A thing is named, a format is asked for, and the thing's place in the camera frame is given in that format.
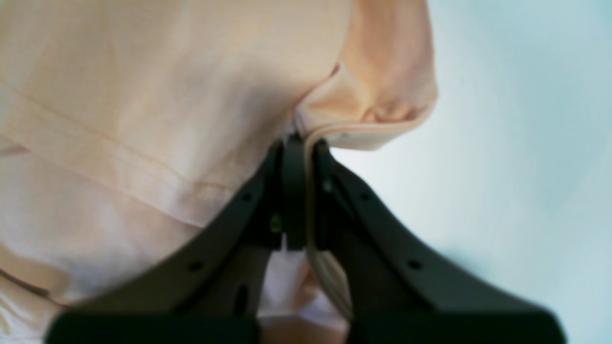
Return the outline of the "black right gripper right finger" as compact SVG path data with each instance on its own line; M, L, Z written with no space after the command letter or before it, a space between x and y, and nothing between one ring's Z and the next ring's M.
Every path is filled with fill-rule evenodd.
M564 344L557 318L477 278L396 218L319 140L312 151L316 248L348 279L350 344Z

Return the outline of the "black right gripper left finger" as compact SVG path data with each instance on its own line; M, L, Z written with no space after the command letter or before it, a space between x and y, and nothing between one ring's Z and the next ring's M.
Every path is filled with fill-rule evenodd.
M48 344L256 344L273 251L302 250L304 142L276 141L207 228L157 266L66 311Z

